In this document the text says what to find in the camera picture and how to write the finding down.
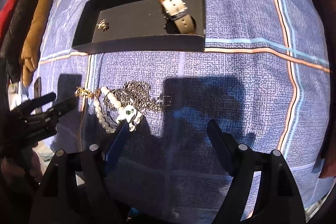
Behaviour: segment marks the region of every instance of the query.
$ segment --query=watch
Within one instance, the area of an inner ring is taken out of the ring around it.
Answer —
[[[195,26],[182,0],[159,0],[168,18],[175,23],[181,34],[195,33]]]

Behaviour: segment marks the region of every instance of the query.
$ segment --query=open black tray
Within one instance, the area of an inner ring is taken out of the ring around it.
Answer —
[[[196,22],[196,34],[167,33],[166,19],[158,0],[89,0],[78,21],[72,47],[88,54],[204,51],[205,1],[183,1]],[[109,23],[106,31],[97,27],[103,19]]]

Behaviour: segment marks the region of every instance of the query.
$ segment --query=folded clothes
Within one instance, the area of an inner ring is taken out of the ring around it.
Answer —
[[[0,47],[11,22],[18,0],[7,0],[0,11]]]
[[[21,52],[23,63],[22,82],[24,86],[30,85],[33,73],[37,69],[40,59],[40,46],[52,4],[53,0],[38,1],[30,29],[24,41]]]
[[[7,60],[7,70],[12,83],[20,81],[22,65],[19,63],[24,40],[29,31],[39,0],[19,0],[4,37],[0,57]]]

